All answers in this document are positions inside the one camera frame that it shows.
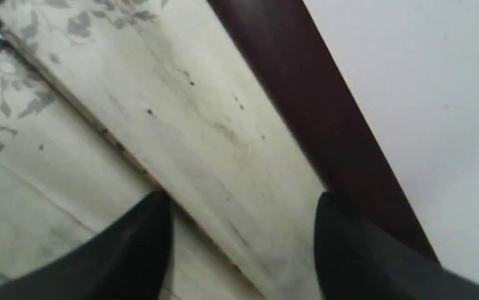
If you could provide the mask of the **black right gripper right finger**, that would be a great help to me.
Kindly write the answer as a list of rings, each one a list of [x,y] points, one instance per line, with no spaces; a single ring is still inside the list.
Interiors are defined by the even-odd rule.
[[[340,194],[322,192],[314,267],[325,300],[479,300],[479,284],[397,241]]]

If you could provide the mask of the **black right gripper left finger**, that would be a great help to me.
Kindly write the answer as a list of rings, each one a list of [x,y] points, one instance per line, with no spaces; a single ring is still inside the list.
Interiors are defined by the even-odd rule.
[[[150,192],[71,253],[0,285],[0,300],[158,300],[172,240],[171,198]]]

